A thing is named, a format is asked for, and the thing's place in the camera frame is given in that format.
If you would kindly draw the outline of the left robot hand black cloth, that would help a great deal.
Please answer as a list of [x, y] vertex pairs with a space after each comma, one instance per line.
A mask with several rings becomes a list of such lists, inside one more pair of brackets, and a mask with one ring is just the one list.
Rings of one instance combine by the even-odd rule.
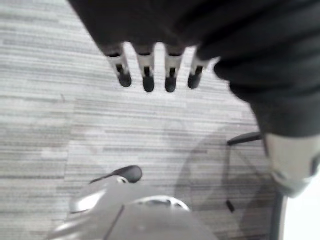
[[165, 89], [176, 88], [182, 56], [195, 47], [188, 86], [205, 67], [249, 104], [271, 174], [291, 198], [320, 164], [320, 3], [317, 0], [72, 0], [70, 5], [119, 83], [132, 83], [131, 43], [144, 90], [154, 90], [154, 48], [165, 47]]

